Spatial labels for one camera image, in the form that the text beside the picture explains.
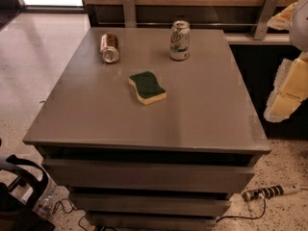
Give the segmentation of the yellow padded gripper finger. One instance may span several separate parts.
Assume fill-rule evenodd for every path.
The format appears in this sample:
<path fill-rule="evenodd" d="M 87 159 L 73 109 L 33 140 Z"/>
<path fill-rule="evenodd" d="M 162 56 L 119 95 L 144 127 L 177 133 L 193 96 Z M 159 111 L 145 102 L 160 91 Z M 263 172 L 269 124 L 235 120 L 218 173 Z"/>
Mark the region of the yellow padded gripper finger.
<path fill-rule="evenodd" d="M 308 59 L 284 59 L 278 67 L 264 118 L 268 122 L 288 119 L 308 98 Z"/>
<path fill-rule="evenodd" d="M 295 14 L 296 5 L 297 5 L 297 2 L 294 2 L 293 4 L 285 8 L 282 12 L 277 13 L 276 15 L 272 16 L 269 19 L 267 25 L 271 29 L 289 31 L 291 28 L 291 21 Z"/>

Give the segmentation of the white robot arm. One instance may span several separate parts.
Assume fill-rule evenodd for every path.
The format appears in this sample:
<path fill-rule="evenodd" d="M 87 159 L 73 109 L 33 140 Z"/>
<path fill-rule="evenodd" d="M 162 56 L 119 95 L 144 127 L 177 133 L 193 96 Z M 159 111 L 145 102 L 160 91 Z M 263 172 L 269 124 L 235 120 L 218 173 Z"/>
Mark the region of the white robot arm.
<path fill-rule="evenodd" d="M 264 119 L 281 122 L 308 98 L 308 0 L 298 0 L 268 21 L 276 30 L 288 30 L 290 42 L 301 51 L 295 60 L 284 59 L 278 67 Z"/>

